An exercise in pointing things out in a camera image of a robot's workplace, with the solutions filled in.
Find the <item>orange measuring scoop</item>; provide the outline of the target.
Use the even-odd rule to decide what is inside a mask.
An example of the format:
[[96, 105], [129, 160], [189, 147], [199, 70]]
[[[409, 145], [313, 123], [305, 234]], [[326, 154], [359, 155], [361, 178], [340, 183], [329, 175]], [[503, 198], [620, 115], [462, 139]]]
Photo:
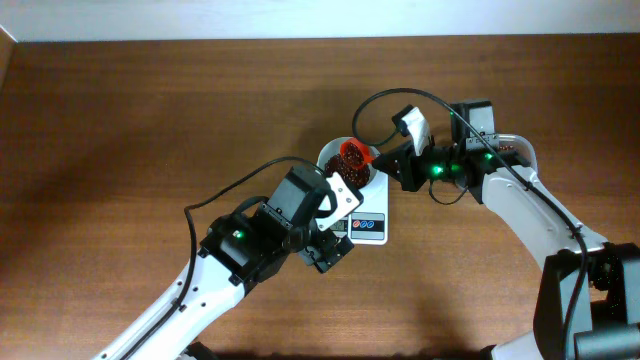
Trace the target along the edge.
[[349, 138], [340, 145], [339, 155], [343, 167], [355, 170], [367, 167], [375, 159], [370, 148], [355, 138]]

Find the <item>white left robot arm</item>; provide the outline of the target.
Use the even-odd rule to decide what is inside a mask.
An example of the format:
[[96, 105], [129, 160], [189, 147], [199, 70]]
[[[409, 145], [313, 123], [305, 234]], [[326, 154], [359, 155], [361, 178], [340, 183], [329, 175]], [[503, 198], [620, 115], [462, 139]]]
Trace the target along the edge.
[[294, 166], [271, 196], [254, 196], [191, 239], [190, 259], [174, 283], [100, 359], [192, 359], [194, 339], [291, 254], [325, 273], [354, 245], [331, 227], [364, 201], [337, 173]]

